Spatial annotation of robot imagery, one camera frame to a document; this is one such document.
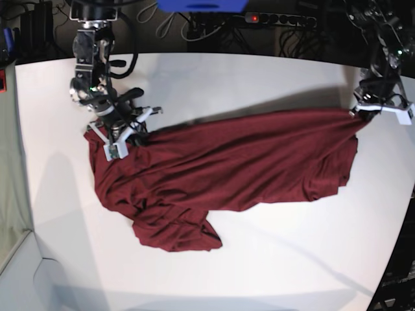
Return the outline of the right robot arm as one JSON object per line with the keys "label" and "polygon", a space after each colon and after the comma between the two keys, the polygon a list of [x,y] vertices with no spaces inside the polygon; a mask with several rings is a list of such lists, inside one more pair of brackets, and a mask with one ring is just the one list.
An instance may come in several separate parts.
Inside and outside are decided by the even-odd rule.
{"label": "right robot arm", "polygon": [[72,1],[70,9],[71,20],[82,26],[73,41],[76,66],[69,94],[73,102],[96,115],[87,129],[102,140],[109,161],[126,157],[128,144],[143,144],[147,136],[145,121],[162,112],[161,107],[134,104],[144,94],[141,88],[118,94],[112,85],[113,80],[131,75],[138,59],[136,41],[130,63],[110,58],[115,45],[113,22],[121,19],[132,34],[136,33],[131,20],[121,11],[127,5],[131,1]]}

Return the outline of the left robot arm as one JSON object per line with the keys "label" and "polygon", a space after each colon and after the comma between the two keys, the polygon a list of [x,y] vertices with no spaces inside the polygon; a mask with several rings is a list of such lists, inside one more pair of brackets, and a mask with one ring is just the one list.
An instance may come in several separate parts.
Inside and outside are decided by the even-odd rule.
{"label": "left robot arm", "polygon": [[414,102],[408,99],[401,72],[414,58],[412,1],[324,1],[322,26],[333,34],[336,24],[362,38],[369,64],[353,91],[352,114],[369,118],[393,113],[401,125],[414,124]]}

